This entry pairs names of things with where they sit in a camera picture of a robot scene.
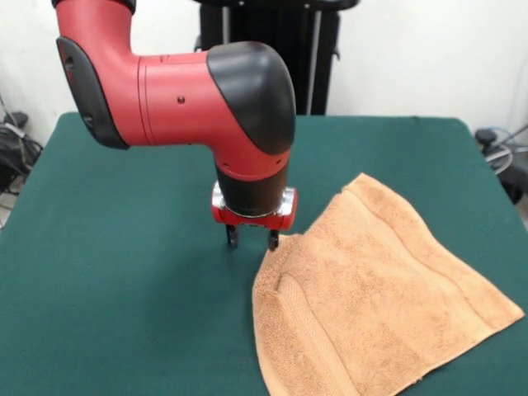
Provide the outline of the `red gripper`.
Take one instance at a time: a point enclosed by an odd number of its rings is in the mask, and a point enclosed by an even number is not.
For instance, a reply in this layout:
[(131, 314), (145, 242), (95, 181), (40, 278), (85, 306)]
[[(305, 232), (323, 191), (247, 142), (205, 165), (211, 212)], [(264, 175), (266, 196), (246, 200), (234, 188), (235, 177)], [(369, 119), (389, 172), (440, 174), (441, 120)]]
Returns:
[(224, 195), (216, 182), (213, 186), (211, 196), (211, 211), (217, 223), (226, 224), (227, 242), (230, 248), (238, 247), (238, 227), (239, 225), (254, 225), (269, 229), (268, 249), (274, 252), (280, 241), (280, 232), (289, 230), (294, 223), (298, 203), (298, 192), (293, 187), (286, 187), (280, 198), (278, 208), (267, 215), (243, 216), (236, 214), (225, 203)]

